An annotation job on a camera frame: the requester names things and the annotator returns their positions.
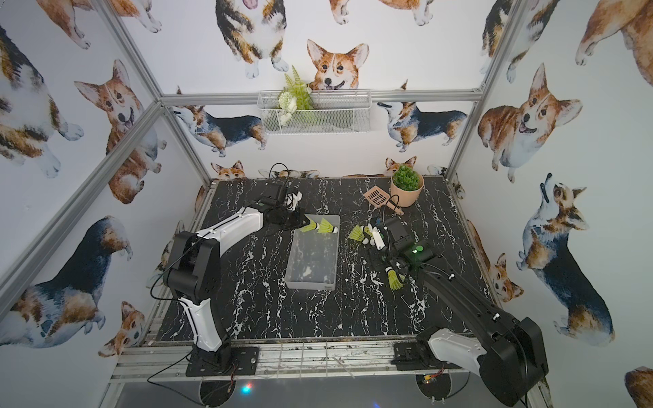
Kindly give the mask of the green shuttlecock five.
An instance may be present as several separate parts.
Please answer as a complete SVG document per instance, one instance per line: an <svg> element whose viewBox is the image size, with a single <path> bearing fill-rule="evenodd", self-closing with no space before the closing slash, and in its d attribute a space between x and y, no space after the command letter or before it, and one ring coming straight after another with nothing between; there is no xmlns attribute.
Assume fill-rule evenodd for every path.
<svg viewBox="0 0 653 408"><path fill-rule="evenodd" d="M398 291L404 287L406 281L406 277L404 277L404 275L400 274L391 267L387 267L385 271L389 280L389 287L392 291Z"/></svg>

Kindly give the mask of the green shuttlecock two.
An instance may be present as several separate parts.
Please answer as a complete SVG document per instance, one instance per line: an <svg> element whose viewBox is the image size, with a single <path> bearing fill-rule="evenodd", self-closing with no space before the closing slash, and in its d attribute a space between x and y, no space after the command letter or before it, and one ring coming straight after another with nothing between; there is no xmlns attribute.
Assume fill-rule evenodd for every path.
<svg viewBox="0 0 653 408"><path fill-rule="evenodd" d="M300 231L301 232L308 232L308 231L315 231L319 229L319 224L318 222L314 221L313 219L309 219L309 224L306 224L303 226Z"/></svg>

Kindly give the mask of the green shuttlecock one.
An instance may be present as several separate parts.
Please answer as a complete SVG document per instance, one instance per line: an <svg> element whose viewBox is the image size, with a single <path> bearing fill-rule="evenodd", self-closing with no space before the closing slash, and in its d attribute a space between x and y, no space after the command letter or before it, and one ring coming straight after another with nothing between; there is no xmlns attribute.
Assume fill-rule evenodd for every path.
<svg viewBox="0 0 653 408"><path fill-rule="evenodd" d="M336 234L338 228L328 220L322 219L317 226L317 231L320 234Z"/></svg>

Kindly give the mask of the green shuttlecock three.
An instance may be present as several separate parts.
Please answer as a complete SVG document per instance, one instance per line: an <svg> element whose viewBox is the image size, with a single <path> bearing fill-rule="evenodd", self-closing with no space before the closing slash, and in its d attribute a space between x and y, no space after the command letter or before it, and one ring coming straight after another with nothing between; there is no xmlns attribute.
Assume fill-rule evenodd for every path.
<svg viewBox="0 0 653 408"><path fill-rule="evenodd" d="M350 231L348 239L364 245L369 243L369 238L366 236L364 228L361 225L356 225L352 231Z"/></svg>

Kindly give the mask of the clear plastic storage box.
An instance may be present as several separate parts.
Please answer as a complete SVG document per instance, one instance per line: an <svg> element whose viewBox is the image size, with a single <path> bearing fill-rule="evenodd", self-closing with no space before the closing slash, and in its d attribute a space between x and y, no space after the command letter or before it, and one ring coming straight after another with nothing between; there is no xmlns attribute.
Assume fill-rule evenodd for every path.
<svg viewBox="0 0 653 408"><path fill-rule="evenodd" d="M289 289L333 291L336 288L340 217L334 214L307 214L309 219L326 219L338 228L336 234L315 231L292 232L285 283Z"/></svg>

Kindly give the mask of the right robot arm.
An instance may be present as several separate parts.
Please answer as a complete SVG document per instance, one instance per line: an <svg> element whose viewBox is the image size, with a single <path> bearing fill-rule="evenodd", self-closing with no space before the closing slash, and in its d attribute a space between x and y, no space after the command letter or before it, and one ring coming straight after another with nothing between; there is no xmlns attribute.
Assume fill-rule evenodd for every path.
<svg viewBox="0 0 653 408"><path fill-rule="evenodd" d="M386 229L382 237L389 248L386 270L397 278L413 278L471 331L463 335L445 327L428 329L405 346L396 343L392 365L399 371L454 365L478 376L505 406L526 402L528 392L549 372L540 327L499 309L427 243L400 229Z"/></svg>

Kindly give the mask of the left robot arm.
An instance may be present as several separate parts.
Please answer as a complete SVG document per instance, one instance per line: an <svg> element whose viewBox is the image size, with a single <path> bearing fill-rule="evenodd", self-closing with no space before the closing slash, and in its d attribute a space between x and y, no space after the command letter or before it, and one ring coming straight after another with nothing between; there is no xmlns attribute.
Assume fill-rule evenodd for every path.
<svg viewBox="0 0 653 408"><path fill-rule="evenodd" d="M232 367L231 339L212 297L221 282L221 256L236 243L273 224L297 230L309 224L305 209L259 200L227 219L196 233L182 231L173 240L173 250L163 280L173 300L180 303L193 332L192 354L225 372Z"/></svg>

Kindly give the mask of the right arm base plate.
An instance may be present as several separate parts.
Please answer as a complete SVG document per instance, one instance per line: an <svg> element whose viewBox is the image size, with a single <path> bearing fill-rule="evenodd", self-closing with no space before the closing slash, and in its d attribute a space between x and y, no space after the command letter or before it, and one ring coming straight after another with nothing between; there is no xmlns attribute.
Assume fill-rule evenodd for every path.
<svg viewBox="0 0 653 408"><path fill-rule="evenodd" d="M445 366L424 343L418 341L394 343L390 363L400 372L440 370Z"/></svg>

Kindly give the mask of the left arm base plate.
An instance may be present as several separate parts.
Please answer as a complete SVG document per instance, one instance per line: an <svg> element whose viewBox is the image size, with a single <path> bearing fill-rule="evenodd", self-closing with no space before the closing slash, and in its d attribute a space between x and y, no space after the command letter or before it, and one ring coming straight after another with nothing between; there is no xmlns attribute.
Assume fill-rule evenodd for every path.
<svg viewBox="0 0 653 408"><path fill-rule="evenodd" d="M213 377L254 375L258 366L259 347L233 347L223 345L216 352L201 350L197 346L192 348L188 366L185 372L187 377Z"/></svg>

